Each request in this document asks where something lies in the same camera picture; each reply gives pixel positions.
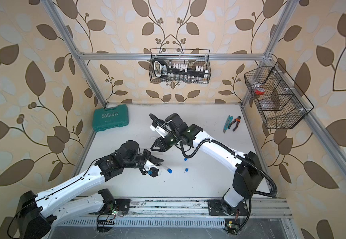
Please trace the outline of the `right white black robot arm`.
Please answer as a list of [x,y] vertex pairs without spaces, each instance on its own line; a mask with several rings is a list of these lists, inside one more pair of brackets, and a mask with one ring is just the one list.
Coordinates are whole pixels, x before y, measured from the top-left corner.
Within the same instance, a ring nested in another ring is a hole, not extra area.
[[235,214],[237,206],[242,201],[250,200],[254,194],[276,197],[277,186],[263,171],[255,153],[243,153],[229,148],[211,137],[203,128],[195,124],[187,125],[177,113],[171,114],[166,119],[159,119],[154,114],[149,116],[153,121],[151,130],[160,135],[151,147],[153,151],[166,152],[175,146],[187,159],[195,157],[199,151],[202,151],[234,174],[232,187],[220,200],[223,213]]

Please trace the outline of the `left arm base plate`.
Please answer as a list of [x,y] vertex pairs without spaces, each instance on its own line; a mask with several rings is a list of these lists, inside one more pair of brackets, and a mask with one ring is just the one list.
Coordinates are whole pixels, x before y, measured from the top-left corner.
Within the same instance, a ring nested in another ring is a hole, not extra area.
[[112,202],[104,203],[104,206],[95,213],[90,213],[91,215],[99,215],[99,214],[121,214],[125,215],[129,212],[130,209],[130,199],[120,198],[115,199]]

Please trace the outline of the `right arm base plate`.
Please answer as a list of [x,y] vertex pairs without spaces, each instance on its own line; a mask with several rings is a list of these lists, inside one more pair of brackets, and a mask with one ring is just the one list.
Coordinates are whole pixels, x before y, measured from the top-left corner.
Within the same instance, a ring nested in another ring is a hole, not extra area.
[[236,207],[232,208],[222,199],[210,199],[208,203],[208,213],[210,216],[246,216],[248,214],[248,206],[245,202],[240,202]]

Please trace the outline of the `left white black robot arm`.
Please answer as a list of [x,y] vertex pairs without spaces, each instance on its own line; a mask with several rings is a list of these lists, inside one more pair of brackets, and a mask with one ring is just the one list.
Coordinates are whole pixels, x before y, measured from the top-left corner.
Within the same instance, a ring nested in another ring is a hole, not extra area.
[[125,168],[156,177],[162,163],[149,150],[141,151],[136,141],[128,140],[113,153],[94,160],[86,171],[72,179],[38,194],[24,193],[12,219],[18,226],[19,238],[41,239],[58,223],[86,214],[114,215],[118,206],[108,189],[84,199],[76,197],[122,174]]

